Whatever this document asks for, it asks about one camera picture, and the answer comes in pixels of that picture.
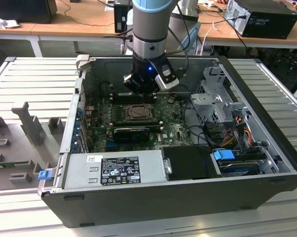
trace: wooden desk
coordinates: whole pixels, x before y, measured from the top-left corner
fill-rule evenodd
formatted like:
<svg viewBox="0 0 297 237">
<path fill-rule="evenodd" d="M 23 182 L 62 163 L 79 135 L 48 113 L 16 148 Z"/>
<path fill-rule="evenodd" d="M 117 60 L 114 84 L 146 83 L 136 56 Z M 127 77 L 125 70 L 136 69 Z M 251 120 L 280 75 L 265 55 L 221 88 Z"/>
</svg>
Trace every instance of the wooden desk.
<svg viewBox="0 0 297 237">
<path fill-rule="evenodd" d="M 199 22 L 213 22 L 224 20 L 217 13 L 202 12 L 199 16 Z M 221 45 L 221 46 L 243 46 L 237 37 L 234 29 L 227 22 L 217 23 L 215 26 L 217 30 L 209 32 L 206 42 L 208 45 Z M 201 24 L 199 31 L 200 38 L 204 38 L 212 24 Z M 248 47 L 266 47 L 266 48 L 297 48 L 297 22 L 290 32 L 287 39 L 262 39 L 262 38 L 242 38 Z"/>
<path fill-rule="evenodd" d="M 18 28 L 7 28 L 6 30 L 0 28 L 0 34 L 30 35 L 35 23 L 19 23 L 19 25 Z"/>
<path fill-rule="evenodd" d="M 57 14 L 50 24 L 36 24 L 32 30 L 32 35 L 58 35 L 58 36 L 91 36 L 101 37 L 107 34 L 114 34 L 114 13 L 104 11 L 105 5 L 96 0 L 83 0 L 80 3 L 72 3 L 69 0 L 56 0 Z"/>
<path fill-rule="evenodd" d="M 56 0 L 57 14 L 51 24 L 21 23 L 20 28 L 0 29 L 0 39 L 29 40 L 36 57 L 42 57 L 40 46 L 41 40 L 63 40 L 73 41 L 75 51 L 78 52 L 78 41 L 105 41 L 119 42 L 119 39 L 103 39 L 106 34 L 114 34 L 114 24 L 109 26 L 88 26 L 77 24 L 78 22 L 91 25 L 109 25 L 114 23 L 113 12 L 104 11 L 105 5 L 97 0 L 83 0 L 80 3 L 71 3 L 69 0 Z M 203 12 L 200 14 L 200 22 L 220 21 L 223 18 L 217 13 Z M 243 46 L 238 39 L 233 28 L 227 23 L 222 22 L 215 25 L 218 31 L 212 30 L 206 40 L 209 45 L 222 46 Z M 199 36 L 203 39 L 206 32 L 212 27 L 211 24 L 202 24 Z M 242 38 L 248 47 L 270 47 L 270 48 L 297 48 L 297 23 L 292 29 L 286 40 L 283 39 L 260 39 Z"/>
</svg>

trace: electronic device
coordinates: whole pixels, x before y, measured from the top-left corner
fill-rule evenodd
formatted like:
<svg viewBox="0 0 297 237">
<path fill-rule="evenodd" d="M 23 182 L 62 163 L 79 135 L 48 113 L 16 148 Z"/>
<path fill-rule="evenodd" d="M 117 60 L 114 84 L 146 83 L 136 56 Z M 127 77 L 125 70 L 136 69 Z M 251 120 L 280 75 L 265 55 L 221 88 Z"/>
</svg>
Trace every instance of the electronic device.
<svg viewBox="0 0 297 237">
<path fill-rule="evenodd" d="M 286 39 L 297 12 L 273 0 L 230 0 L 224 18 L 242 37 Z"/>
<path fill-rule="evenodd" d="M 129 0 L 114 1 L 114 30 L 115 33 L 121 33 L 126 30 L 127 13 L 133 9 L 133 3 Z"/>
<path fill-rule="evenodd" d="M 0 0 L 0 18 L 50 23 L 57 12 L 55 0 Z"/>
<path fill-rule="evenodd" d="M 259 61 L 189 62 L 184 86 L 151 100 L 120 81 L 131 57 L 79 56 L 58 164 L 39 174 L 66 227 L 256 209 L 297 188 L 293 95 Z"/>
</svg>

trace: green circuit board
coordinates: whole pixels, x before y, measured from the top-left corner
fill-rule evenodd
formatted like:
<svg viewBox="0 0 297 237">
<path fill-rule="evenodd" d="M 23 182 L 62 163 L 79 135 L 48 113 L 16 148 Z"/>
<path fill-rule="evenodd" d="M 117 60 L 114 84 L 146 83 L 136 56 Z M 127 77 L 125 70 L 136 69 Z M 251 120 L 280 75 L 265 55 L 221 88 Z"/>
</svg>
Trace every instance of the green circuit board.
<svg viewBox="0 0 297 237">
<path fill-rule="evenodd" d="M 192 145 L 190 136 L 180 119 L 181 107 L 179 101 L 169 103 L 169 95 L 158 95 L 154 104 L 145 104 L 145 106 L 151 108 L 152 118 L 150 120 L 161 120 L 163 129 L 150 132 L 149 141 L 147 142 L 116 144 L 113 140 L 113 132 L 117 127 L 116 125 L 112 126 L 110 121 L 125 121 L 127 119 L 126 110 L 132 108 L 132 105 L 113 105 L 109 99 L 100 100 L 95 111 L 97 126 L 91 128 L 93 152 L 158 150 L 163 146 Z"/>
</svg>

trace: motherboard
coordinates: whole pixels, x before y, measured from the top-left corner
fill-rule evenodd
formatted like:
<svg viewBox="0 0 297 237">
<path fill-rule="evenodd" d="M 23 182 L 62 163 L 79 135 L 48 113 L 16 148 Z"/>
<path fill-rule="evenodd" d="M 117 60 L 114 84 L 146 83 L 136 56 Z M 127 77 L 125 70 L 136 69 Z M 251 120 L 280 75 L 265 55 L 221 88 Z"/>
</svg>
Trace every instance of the motherboard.
<svg viewBox="0 0 297 237">
<path fill-rule="evenodd" d="M 157 95 L 154 104 L 114 104 L 102 98 L 94 105 L 89 127 L 93 152 L 158 150 L 192 145 L 175 96 Z"/>
</svg>

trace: white cable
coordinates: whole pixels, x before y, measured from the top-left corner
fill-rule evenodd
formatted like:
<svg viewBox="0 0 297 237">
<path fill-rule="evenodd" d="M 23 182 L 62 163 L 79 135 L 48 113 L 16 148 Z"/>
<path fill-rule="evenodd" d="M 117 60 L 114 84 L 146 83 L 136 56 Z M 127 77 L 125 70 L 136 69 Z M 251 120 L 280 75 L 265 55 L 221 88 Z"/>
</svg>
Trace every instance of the white cable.
<svg viewBox="0 0 297 237">
<path fill-rule="evenodd" d="M 212 26 L 213 26 L 213 27 L 212 27 L 211 29 L 209 29 L 208 32 L 206 33 L 206 35 L 204 36 L 200 56 L 203 55 L 203 51 L 204 51 L 204 43 L 205 43 L 205 41 L 206 41 L 206 38 L 207 38 L 207 36 L 208 36 L 208 33 L 210 33 L 211 30 L 217 30 L 217 31 L 218 31 L 218 28 L 216 28 L 215 25 L 214 25 L 214 21 L 212 22 Z"/>
<path fill-rule="evenodd" d="M 232 17 L 232 18 L 226 19 L 225 21 L 234 20 L 234 19 L 235 19 L 235 18 Z M 204 43 L 205 43 L 205 41 L 206 41 L 206 38 L 207 38 L 207 36 L 208 36 L 208 33 L 210 33 L 211 30 L 217 30 L 217 31 L 218 31 L 218 28 L 215 27 L 214 23 L 220 23 L 220 22 L 217 22 L 217 21 L 213 21 L 213 22 L 212 22 L 212 26 L 213 26 L 213 27 L 212 27 L 211 29 L 209 29 L 208 32 L 206 33 L 206 35 L 204 36 L 200 56 L 203 55 L 203 51 L 204 51 Z"/>
</svg>

